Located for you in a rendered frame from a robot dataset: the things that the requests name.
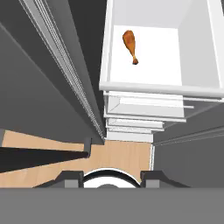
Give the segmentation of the white fridge shelf with rail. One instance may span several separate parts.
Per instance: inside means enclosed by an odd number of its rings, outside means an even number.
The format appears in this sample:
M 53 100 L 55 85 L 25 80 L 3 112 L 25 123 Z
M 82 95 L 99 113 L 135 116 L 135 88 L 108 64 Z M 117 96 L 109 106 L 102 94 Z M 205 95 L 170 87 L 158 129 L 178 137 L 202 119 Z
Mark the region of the white fridge shelf with rail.
M 184 122 L 186 119 L 212 109 L 224 99 L 191 97 L 174 94 L 143 94 L 104 91 L 106 113 L 125 118 Z

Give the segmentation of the dark grey fridge side panel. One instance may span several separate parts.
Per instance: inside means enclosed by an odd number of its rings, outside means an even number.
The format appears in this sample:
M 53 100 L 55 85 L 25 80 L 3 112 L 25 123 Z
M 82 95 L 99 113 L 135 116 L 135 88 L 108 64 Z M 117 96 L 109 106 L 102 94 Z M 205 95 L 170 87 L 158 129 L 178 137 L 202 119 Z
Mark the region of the dark grey fridge side panel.
M 224 103 L 154 135 L 154 169 L 190 187 L 224 188 Z

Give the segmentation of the brown chicken drumstick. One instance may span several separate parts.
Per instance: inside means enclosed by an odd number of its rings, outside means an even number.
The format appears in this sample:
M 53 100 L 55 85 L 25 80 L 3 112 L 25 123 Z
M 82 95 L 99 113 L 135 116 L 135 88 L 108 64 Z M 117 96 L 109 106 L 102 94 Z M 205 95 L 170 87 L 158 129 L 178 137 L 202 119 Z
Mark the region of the brown chicken drumstick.
M 135 41 L 135 36 L 133 31 L 131 30 L 127 30 L 123 35 L 122 35 L 122 40 L 123 43 L 125 44 L 126 48 L 129 50 L 133 62 L 133 65 L 137 65 L 138 64 L 138 60 L 135 54 L 135 49 L 136 49 L 136 41 Z

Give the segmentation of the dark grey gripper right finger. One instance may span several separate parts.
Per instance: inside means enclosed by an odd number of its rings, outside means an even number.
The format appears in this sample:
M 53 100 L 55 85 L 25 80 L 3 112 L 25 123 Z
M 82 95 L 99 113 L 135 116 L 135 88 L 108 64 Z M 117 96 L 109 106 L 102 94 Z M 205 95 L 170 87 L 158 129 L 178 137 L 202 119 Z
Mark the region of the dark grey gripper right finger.
M 162 171 L 141 171 L 140 178 L 142 188 L 188 188 L 188 185 L 168 178 Z

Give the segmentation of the small white fridge drawer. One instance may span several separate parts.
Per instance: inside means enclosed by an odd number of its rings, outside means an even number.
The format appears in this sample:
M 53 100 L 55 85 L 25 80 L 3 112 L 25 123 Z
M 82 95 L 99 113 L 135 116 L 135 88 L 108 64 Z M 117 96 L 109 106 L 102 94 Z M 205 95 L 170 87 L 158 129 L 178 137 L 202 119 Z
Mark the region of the small white fridge drawer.
M 152 143 L 153 134 L 135 129 L 107 129 L 107 139 L 113 141 L 130 141 L 140 143 Z

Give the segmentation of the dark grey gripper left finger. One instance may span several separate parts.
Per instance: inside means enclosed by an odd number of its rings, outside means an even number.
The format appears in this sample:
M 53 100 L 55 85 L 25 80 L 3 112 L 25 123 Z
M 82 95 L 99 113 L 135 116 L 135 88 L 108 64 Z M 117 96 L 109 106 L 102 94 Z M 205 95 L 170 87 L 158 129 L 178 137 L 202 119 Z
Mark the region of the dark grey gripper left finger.
M 62 171 L 56 179 L 37 185 L 37 188 L 83 188 L 83 171 Z

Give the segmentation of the large white fridge shelf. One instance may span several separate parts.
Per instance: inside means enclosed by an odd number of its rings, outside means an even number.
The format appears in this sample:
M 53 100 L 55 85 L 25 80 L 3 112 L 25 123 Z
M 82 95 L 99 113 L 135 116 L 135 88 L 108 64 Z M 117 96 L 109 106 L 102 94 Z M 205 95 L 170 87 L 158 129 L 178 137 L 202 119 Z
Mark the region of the large white fridge shelf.
M 221 0 L 108 0 L 99 89 L 223 98 Z

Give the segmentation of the white and black round thing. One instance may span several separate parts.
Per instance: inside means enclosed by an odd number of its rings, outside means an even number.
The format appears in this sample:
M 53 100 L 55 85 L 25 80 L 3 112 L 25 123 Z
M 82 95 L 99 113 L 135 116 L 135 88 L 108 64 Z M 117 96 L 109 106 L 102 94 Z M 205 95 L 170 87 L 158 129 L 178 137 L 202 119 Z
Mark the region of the white and black round thing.
M 140 188 L 133 176 L 115 168 L 99 168 L 86 173 L 83 185 L 85 188 Z

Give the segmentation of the dark grey fridge door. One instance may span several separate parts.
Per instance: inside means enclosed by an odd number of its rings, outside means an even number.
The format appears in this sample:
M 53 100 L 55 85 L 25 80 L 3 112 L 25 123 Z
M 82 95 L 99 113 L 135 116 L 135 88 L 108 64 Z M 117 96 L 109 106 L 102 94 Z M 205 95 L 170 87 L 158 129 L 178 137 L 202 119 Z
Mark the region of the dark grey fridge door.
M 0 0 L 0 128 L 103 144 L 19 0 Z

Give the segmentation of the narrow white fridge shelf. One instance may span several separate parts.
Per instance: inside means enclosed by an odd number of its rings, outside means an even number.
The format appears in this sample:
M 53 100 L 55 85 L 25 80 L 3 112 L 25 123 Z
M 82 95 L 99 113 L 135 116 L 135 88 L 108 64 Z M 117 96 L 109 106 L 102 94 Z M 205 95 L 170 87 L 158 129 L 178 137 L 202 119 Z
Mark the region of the narrow white fridge shelf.
M 164 123 L 159 121 L 108 118 L 107 127 L 115 130 L 134 130 L 139 132 L 164 131 Z

